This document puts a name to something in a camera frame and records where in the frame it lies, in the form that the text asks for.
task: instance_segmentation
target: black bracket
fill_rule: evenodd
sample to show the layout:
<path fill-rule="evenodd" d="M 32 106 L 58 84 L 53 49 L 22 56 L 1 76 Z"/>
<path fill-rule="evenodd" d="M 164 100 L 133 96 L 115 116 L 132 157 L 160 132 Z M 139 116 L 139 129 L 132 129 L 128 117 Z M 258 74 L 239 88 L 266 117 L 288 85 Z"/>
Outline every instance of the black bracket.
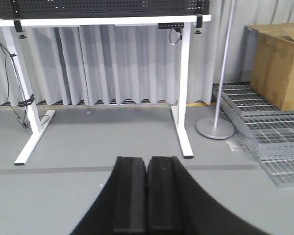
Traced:
<path fill-rule="evenodd" d="M 10 2 L 11 2 L 14 18 L 15 19 L 22 18 L 19 0 L 10 0 Z"/>
<path fill-rule="evenodd" d="M 196 27 L 195 28 L 202 28 L 202 22 L 203 22 L 202 18 L 203 18 L 202 15 L 197 15 L 197 21 L 196 21 Z M 201 34 L 201 31 L 196 30 L 195 34 L 199 35 L 199 34 Z"/>
<path fill-rule="evenodd" d="M 34 94 L 31 95 L 31 97 L 28 100 L 19 102 L 19 106 L 20 107 L 27 107 L 29 105 L 31 105 L 35 100 Z"/>
<path fill-rule="evenodd" d="M 15 19 L 13 22 L 14 22 L 14 26 L 15 26 L 15 31 L 17 33 L 21 33 L 19 38 L 20 39 L 26 38 L 26 36 L 23 34 L 24 30 L 23 30 L 22 25 L 21 25 L 21 19 Z"/>

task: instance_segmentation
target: floor lamp base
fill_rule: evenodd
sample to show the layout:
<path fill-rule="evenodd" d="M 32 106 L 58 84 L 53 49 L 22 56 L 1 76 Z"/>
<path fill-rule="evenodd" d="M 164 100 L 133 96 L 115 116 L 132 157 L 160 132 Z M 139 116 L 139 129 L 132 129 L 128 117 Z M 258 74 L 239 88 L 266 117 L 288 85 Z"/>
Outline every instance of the floor lamp base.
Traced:
<path fill-rule="evenodd" d="M 196 129 L 203 136 L 215 140 L 225 140 L 234 135 L 235 128 L 229 121 L 219 118 L 216 128 L 214 122 L 213 117 L 205 117 L 197 122 Z"/>

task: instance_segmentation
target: desk foot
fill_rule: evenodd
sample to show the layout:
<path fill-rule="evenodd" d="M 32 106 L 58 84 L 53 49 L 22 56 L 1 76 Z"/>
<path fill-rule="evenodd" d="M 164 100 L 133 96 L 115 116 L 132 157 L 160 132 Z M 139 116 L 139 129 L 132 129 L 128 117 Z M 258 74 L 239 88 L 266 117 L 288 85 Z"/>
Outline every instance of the desk foot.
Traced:
<path fill-rule="evenodd" d="M 178 107 L 172 106 L 171 107 L 172 115 L 175 122 L 175 127 L 178 135 L 178 139 L 180 141 L 180 146 L 183 153 L 183 158 L 185 159 L 192 159 L 194 157 L 193 150 L 190 144 L 190 140 L 188 139 L 184 123 L 182 125 L 178 124 Z"/>
<path fill-rule="evenodd" d="M 14 165 L 25 165 L 27 163 L 27 160 L 29 159 L 31 153 L 35 149 L 41 136 L 45 132 L 54 114 L 55 114 L 55 110 L 48 110 L 46 112 L 45 116 L 43 116 L 42 120 L 40 121 L 42 125 L 42 131 L 38 135 L 32 134 L 32 136 L 29 138 L 28 142 L 26 143 L 25 147 L 19 154 L 18 158 L 14 162 Z"/>

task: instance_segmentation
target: curtain fold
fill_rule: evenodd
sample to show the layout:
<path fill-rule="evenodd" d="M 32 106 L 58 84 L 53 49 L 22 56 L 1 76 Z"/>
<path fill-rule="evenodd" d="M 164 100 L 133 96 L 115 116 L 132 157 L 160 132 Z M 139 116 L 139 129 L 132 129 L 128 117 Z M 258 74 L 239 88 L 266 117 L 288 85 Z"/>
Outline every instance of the curtain fold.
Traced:
<path fill-rule="evenodd" d="M 201 35 L 191 36 L 187 101 L 210 103 L 211 87 L 219 81 L 229 17 L 230 0 L 211 1 L 212 21 Z M 248 24 L 294 22 L 294 0 L 237 0 L 225 82 L 248 81 L 256 41 Z M 37 102 L 94 105 L 126 99 L 140 103 L 178 100 L 181 42 L 169 43 L 169 30 L 156 26 L 114 25 L 64 28 L 26 28 L 21 41 L 24 59 Z M 178 37 L 175 31 L 172 38 Z M 4 42 L 0 30 L 0 40 Z M 19 99 L 18 86 L 7 58 L 9 101 Z M 4 54 L 0 49 L 0 105 L 8 96 Z"/>

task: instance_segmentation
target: standing desk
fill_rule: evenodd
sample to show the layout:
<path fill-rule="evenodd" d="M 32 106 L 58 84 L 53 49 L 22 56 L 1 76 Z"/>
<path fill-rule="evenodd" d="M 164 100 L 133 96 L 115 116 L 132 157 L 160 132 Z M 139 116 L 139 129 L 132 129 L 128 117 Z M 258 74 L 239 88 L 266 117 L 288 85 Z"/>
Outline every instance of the standing desk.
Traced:
<path fill-rule="evenodd" d="M 211 15 L 203 15 L 203 22 L 211 20 Z M 190 141 L 185 130 L 185 112 L 187 98 L 187 81 L 190 54 L 190 38 L 192 32 L 192 23 L 197 21 L 196 15 L 190 16 L 152 16 L 152 17 L 115 17 L 115 18 L 59 18 L 59 19 L 22 19 L 22 27 L 80 27 L 82 25 L 109 25 L 115 26 L 149 26 L 159 23 L 184 23 L 182 50 L 181 50 L 181 72 L 180 72 L 180 90 L 177 106 L 172 106 L 171 111 L 175 122 L 179 143 L 183 157 L 191 159 L 194 157 Z M 14 61 L 19 73 L 21 87 L 24 91 L 25 99 L 29 100 L 33 94 L 28 72 L 25 66 L 19 38 L 14 30 L 13 20 L 0 19 L 4 39 L 11 54 L 16 54 Z M 45 116 L 40 120 L 35 101 L 27 107 L 27 117 L 30 121 L 32 136 L 22 149 L 15 165 L 25 165 L 31 153 L 36 147 L 39 139 L 49 125 L 55 110 L 47 110 Z"/>

